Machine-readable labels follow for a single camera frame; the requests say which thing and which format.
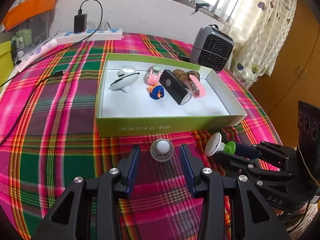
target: wooden door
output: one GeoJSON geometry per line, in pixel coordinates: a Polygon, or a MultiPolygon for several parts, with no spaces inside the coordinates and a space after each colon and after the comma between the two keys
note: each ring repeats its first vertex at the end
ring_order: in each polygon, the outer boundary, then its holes
{"type": "Polygon", "coordinates": [[[303,0],[298,0],[290,32],[271,77],[259,77],[249,89],[267,114],[281,101],[303,71],[314,49],[318,32],[319,23],[312,11],[303,0]]]}
{"type": "Polygon", "coordinates": [[[285,146],[297,146],[299,100],[320,107],[320,37],[298,80],[268,115],[285,146]]]}

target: metal bolt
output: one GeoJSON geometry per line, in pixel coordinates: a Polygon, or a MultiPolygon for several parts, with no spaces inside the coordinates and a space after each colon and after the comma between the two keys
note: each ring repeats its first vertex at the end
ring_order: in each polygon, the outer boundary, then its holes
{"type": "Polygon", "coordinates": [[[211,170],[210,168],[203,168],[203,169],[202,169],[202,172],[203,172],[204,174],[210,174],[210,173],[212,172],[212,170],[211,170]]]}
{"type": "Polygon", "coordinates": [[[74,180],[73,180],[75,183],[80,183],[83,181],[83,178],[82,177],[76,177],[74,180]]]}
{"type": "Polygon", "coordinates": [[[243,181],[243,182],[246,182],[248,180],[247,176],[244,176],[244,175],[240,175],[239,176],[239,180],[243,181]]]}
{"type": "Polygon", "coordinates": [[[119,170],[117,169],[117,168],[112,168],[112,169],[110,169],[110,174],[117,174],[118,172],[119,172],[119,170]]]}

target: plaid tablecloth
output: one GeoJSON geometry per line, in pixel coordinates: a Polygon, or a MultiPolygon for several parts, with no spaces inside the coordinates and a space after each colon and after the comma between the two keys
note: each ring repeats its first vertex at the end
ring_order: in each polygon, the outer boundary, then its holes
{"type": "MultiPolygon", "coordinates": [[[[176,152],[186,143],[206,166],[224,174],[220,166],[204,155],[210,133],[218,130],[99,138],[95,123],[99,77],[108,52],[176,58],[172,49],[188,56],[191,45],[127,33],[121,41],[78,44],[12,80],[0,101],[1,140],[36,83],[57,70],[67,70],[62,78],[49,79],[39,86],[14,133],[0,148],[0,205],[24,239],[30,239],[41,218],[76,176],[86,179],[101,176],[128,155],[132,144],[141,147],[141,164],[131,200],[119,201],[124,239],[196,239],[202,199],[195,200],[188,193],[177,154],[169,162],[158,163],[148,150],[157,138],[171,140],[176,152]]],[[[248,114],[238,126],[219,129],[223,139],[247,145],[261,140],[279,143],[272,124],[251,94],[230,72],[222,71],[219,76],[248,114]]],[[[225,208],[227,226],[230,214],[227,197],[225,208]]]]}

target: curtain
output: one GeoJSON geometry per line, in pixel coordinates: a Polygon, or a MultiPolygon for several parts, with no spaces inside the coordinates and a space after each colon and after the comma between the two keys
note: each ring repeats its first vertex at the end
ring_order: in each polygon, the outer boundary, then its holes
{"type": "Polygon", "coordinates": [[[228,32],[235,46],[227,68],[246,88],[272,74],[296,5],[297,0],[242,0],[228,32]]]}

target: blue rope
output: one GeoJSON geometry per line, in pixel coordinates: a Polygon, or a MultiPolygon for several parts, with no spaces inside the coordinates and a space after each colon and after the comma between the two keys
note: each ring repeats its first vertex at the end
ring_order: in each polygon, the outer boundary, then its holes
{"type": "Polygon", "coordinates": [[[154,100],[158,100],[160,99],[158,97],[158,93],[160,92],[160,98],[163,98],[164,97],[164,89],[163,89],[163,86],[156,86],[152,89],[151,93],[150,93],[150,97],[154,100]]]}

